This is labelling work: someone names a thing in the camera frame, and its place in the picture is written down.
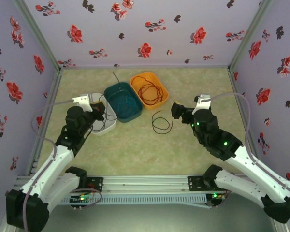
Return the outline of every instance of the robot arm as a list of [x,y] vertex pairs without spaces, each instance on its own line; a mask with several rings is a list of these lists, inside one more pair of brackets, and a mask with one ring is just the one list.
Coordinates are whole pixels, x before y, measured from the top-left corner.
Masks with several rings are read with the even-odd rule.
[[11,190],[6,196],[7,223],[24,228],[23,204],[26,204],[26,220],[31,232],[40,232],[46,225],[49,214],[55,206],[72,190],[83,188],[86,172],[81,169],[69,168],[60,180],[66,165],[73,160],[85,142],[84,135],[96,120],[103,121],[105,106],[95,102],[90,95],[73,98],[73,106],[68,109],[66,125],[62,128],[51,155],[39,171],[19,191]]
[[[182,117],[182,123],[189,124],[194,136],[211,155],[241,170],[253,182],[236,177],[222,168],[212,165],[203,175],[205,184],[238,193],[259,206],[274,220],[286,223],[290,218],[290,181],[276,174],[253,155],[248,155],[246,147],[231,133],[218,126],[218,119],[211,112],[209,95],[197,96],[195,108],[186,108],[178,102],[172,106],[172,116]],[[263,169],[279,179],[281,186]]]

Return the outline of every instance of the red cable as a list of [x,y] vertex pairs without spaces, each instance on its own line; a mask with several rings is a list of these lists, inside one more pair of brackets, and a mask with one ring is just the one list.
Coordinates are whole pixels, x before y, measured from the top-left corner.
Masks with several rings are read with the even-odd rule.
[[[144,84],[144,85],[142,85],[142,86],[140,87],[140,89],[139,89],[139,91],[138,91],[138,95],[139,95],[140,99],[142,99],[142,101],[143,101],[146,105],[155,105],[155,104],[161,102],[162,99],[163,99],[163,96],[164,96],[164,92],[163,92],[162,88],[161,88],[160,86],[156,86],[154,83],[152,83],[151,81],[146,80],[146,79],[145,79],[144,77],[142,77],[142,76],[136,76],[136,77],[134,77],[133,80],[131,81],[131,85],[133,85],[133,81],[134,81],[137,77],[142,78],[142,79],[144,79],[144,82],[148,82],[148,83],[149,83],[149,84]],[[144,94],[148,89],[150,89],[150,88],[155,88],[155,89],[156,89],[157,96],[156,96],[156,98],[154,98],[154,99],[146,99],[146,98],[143,97],[143,94]]]

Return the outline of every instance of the purple wall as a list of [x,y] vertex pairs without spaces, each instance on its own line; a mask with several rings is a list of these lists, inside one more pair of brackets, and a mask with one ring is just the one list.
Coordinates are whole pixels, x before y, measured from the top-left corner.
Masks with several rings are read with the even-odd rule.
[[[186,60],[187,66],[227,66],[260,1],[235,1],[227,6],[229,0],[88,0],[87,4],[82,0],[53,0],[53,4],[25,0],[57,61],[79,67],[182,66]],[[114,2],[118,3],[116,11],[112,10]],[[121,11],[127,15],[117,21]],[[151,49],[142,49],[144,43]]]
[[259,157],[290,174],[290,1],[273,1],[234,72],[251,104]]
[[46,104],[44,93],[50,91],[56,71],[21,13],[8,0],[0,1],[0,49],[1,224],[5,192],[13,188],[18,175],[26,174],[28,167],[35,141],[30,120]]

